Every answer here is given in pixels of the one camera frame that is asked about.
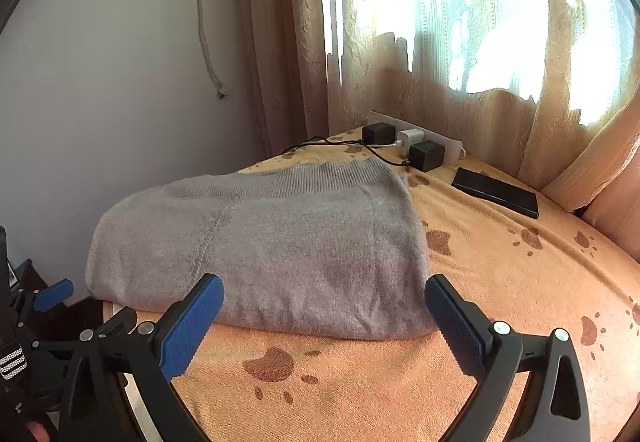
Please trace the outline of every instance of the bed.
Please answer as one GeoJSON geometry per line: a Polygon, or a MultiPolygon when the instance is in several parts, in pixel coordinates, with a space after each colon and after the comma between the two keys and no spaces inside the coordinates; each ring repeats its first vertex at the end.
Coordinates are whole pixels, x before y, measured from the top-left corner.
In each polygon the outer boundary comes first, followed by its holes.
{"type": "MultiPolygon", "coordinates": [[[[334,139],[359,137],[354,130],[334,139]]],[[[307,146],[243,171],[369,155],[359,146],[307,146]]],[[[527,188],[474,158],[459,165],[527,188]]],[[[541,194],[533,220],[460,192],[450,186],[456,168],[395,168],[408,178],[434,273],[519,332],[567,329],[591,439],[612,441],[640,402],[640,266],[541,194]]],[[[119,308],[105,303],[105,319],[119,308]]],[[[138,313],[140,322],[158,317],[138,313]]],[[[504,437],[525,382],[526,374],[516,376],[491,441],[504,437]]],[[[364,342],[214,324],[173,384],[212,441],[436,441],[475,380],[462,374],[439,332],[364,342]]],[[[131,380],[127,393],[148,439],[157,440],[131,380]]]]}

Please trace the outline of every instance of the black smartphone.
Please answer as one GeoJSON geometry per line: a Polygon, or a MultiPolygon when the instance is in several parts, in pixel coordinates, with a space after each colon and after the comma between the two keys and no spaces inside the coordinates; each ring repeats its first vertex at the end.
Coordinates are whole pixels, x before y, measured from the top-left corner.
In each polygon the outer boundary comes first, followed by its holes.
{"type": "Polygon", "coordinates": [[[500,204],[529,218],[540,216],[535,193],[487,175],[459,167],[451,185],[471,196],[500,204]]]}

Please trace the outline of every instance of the folded sweater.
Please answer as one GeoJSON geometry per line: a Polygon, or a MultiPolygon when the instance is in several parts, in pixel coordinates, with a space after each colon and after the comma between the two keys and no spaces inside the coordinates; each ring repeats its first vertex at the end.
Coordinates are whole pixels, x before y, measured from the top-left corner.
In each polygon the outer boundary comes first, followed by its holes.
{"type": "Polygon", "coordinates": [[[201,176],[128,197],[95,229],[92,295],[164,311],[206,273],[217,321],[360,340],[434,329],[424,231],[406,184],[375,158],[201,176]]]}

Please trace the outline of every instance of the hanging cord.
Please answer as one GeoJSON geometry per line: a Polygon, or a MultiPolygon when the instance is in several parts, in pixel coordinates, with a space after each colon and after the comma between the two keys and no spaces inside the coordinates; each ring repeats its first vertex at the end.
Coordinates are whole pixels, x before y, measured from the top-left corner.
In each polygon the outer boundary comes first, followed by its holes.
{"type": "Polygon", "coordinates": [[[209,45],[207,44],[207,36],[204,33],[204,11],[202,9],[202,0],[198,1],[198,38],[200,39],[200,48],[202,49],[202,55],[204,56],[204,63],[207,66],[207,72],[209,73],[209,77],[216,88],[218,89],[218,98],[224,99],[229,95],[228,90],[226,89],[225,83],[220,81],[219,77],[213,71],[213,66],[211,65],[211,57],[209,56],[209,45]]]}
{"type": "Polygon", "coordinates": [[[369,146],[368,144],[364,144],[362,140],[341,140],[339,142],[331,142],[330,140],[321,136],[311,137],[310,139],[308,139],[306,142],[303,142],[302,144],[291,146],[290,148],[287,148],[285,151],[283,151],[282,155],[286,153],[290,153],[292,151],[296,151],[297,149],[302,148],[303,146],[362,146],[363,148],[367,148],[370,152],[373,153],[373,155],[378,157],[380,160],[386,162],[391,166],[404,167],[404,166],[410,165],[408,160],[403,160],[400,164],[398,164],[397,162],[392,162],[390,160],[387,160],[382,155],[378,154],[376,150],[374,150],[371,146],[369,146]]]}

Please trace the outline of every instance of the white power strip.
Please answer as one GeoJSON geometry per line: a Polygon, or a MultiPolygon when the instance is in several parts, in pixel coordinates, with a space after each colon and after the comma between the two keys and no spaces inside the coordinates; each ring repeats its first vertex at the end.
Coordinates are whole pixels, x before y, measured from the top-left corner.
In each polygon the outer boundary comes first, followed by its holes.
{"type": "Polygon", "coordinates": [[[376,122],[384,122],[385,124],[394,126],[396,128],[396,134],[403,130],[423,131],[425,140],[430,140],[431,142],[444,146],[443,164],[453,166],[456,165],[459,160],[466,157],[465,148],[459,140],[453,140],[452,138],[445,137],[444,135],[440,135],[435,132],[430,132],[430,130],[427,130],[426,128],[421,128],[420,126],[416,126],[415,124],[411,124],[405,120],[400,120],[399,118],[390,117],[389,115],[380,114],[380,112],[370,110],[369,115],[367,116],[367,124],[375,124],[376,122]]]}

